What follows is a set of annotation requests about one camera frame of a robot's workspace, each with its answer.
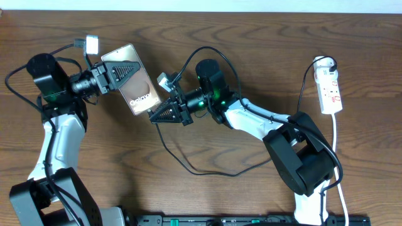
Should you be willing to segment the Galaxy smartphone with bronze screen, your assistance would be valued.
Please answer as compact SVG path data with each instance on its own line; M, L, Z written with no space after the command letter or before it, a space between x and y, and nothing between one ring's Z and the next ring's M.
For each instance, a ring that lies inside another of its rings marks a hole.
M119 89L134 115L146 112L161 103L160 97L132 44L109 52L103 55L101 59L102 61L139 63L139 70Z

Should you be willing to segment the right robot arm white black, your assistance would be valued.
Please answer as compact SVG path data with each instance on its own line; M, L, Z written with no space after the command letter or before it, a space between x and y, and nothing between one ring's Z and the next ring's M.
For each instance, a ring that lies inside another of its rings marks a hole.
M170 94L149 117L153 124L193 122L191 115L207 110L218 124L244 131L261 140L281 179L295 194L294 218L307 225L327 225L326 192L337 186L330 179L341 164L323 134L304 112L275 114L242 97L227 85L216 60L202 60L195 67L199 88L185 93L179 73L158 78Z

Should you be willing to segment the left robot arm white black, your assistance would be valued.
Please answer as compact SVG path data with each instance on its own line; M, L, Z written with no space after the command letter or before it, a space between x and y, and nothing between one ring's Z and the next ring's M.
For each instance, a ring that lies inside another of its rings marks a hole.
M76 168L89 97L119 89L141 65L100 62L69 77L62 60L40 53L23 65L41 92L31 106L41 114L45 139L27 181L10 190L13 209L21 225L137 225L122 206L100 208Z

